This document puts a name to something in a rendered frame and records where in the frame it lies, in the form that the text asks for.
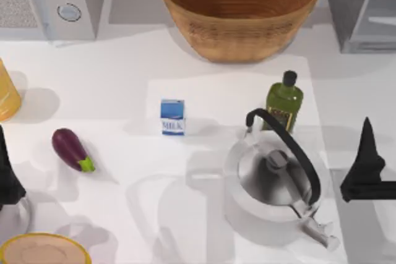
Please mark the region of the green bottle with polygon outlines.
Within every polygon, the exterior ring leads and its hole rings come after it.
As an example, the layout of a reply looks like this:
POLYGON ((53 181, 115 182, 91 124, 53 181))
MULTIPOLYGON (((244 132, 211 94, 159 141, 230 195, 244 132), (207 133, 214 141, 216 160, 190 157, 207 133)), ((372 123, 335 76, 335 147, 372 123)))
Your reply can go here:
POLYGON ((267 94, 265 109, 289 132, 292 133, 304 93, 296 86, 297 73, 287 70, 281 82, 274 83, 267 94))

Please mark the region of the grey cabinet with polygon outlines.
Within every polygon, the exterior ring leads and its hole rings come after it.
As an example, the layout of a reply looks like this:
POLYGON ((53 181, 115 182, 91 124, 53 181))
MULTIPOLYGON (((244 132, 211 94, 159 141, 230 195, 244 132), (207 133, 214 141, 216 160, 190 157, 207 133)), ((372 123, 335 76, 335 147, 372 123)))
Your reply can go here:
POLYGON ((396 53, 396 0, 328 2, 342 53, 396 53))

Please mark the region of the brown woven basket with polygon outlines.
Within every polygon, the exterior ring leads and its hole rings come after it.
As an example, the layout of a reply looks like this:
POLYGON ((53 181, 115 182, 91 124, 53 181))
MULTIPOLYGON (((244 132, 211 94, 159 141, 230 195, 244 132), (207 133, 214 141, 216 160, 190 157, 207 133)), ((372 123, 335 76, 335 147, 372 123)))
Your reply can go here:
POLYGON ((163 0, 191 48, 212 62, 257 62, 283 49, 317 0, 163 0))

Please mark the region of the blue and white milk carton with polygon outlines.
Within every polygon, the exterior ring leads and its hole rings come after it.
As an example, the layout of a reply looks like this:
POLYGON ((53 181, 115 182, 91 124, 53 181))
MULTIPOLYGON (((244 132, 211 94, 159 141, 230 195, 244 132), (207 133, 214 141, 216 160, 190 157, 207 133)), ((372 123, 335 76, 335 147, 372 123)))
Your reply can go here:
POLYGON ((162 99, 160 119, 163 135, 185 135, 184 100, 162 99))

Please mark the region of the purple eggplant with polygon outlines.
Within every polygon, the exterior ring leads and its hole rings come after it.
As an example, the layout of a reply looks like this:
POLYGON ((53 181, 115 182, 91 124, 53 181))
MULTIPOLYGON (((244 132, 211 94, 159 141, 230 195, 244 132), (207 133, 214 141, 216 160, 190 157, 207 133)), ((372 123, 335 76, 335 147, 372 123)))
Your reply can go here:
POLYGON ((95 166, 78 136, 67 128, 54 131, 51 138, 56 154, 71 168, 80 172, 94 172, 95 166))

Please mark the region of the pale microwave oven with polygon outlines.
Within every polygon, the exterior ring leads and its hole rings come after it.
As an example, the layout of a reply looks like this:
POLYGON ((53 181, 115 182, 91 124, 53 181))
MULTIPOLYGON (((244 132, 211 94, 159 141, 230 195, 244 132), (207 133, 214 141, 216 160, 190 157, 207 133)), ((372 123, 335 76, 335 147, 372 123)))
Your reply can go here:
POLYGON ((104 0, 0 0, 0 41, 90 41, 97 37, 104 0), (58 6, 74 4, 82 13, 67 22, 58 6))

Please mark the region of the round microwave knob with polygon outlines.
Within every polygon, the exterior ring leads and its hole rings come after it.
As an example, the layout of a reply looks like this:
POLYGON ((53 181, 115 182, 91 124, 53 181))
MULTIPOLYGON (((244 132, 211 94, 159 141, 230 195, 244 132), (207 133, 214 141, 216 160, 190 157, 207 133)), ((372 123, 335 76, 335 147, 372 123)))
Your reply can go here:
POLYGON ((67 22, 76 22, 82 16, 81 10, 74 4, 70 3, 58 6, 57 13, 60 18, 67 22))

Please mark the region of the yellow round can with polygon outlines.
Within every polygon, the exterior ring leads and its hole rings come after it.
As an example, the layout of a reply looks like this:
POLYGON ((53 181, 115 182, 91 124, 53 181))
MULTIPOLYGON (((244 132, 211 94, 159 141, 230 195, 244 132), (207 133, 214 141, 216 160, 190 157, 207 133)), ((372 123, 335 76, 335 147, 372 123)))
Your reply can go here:
POLYGON ((0 246, 0 264, 92 264, 85 248, 64 236, 28 233, 0 246))

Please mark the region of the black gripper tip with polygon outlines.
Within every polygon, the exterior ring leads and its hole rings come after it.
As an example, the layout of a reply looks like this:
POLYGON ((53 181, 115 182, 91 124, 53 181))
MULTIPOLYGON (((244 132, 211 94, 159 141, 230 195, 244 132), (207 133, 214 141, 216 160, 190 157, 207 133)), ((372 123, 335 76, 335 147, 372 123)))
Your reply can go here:
POLYGON ((26 190, 9 160, 4 130, 0 125, 0 211, 4 205, 18 204, 25 196, 26 190))

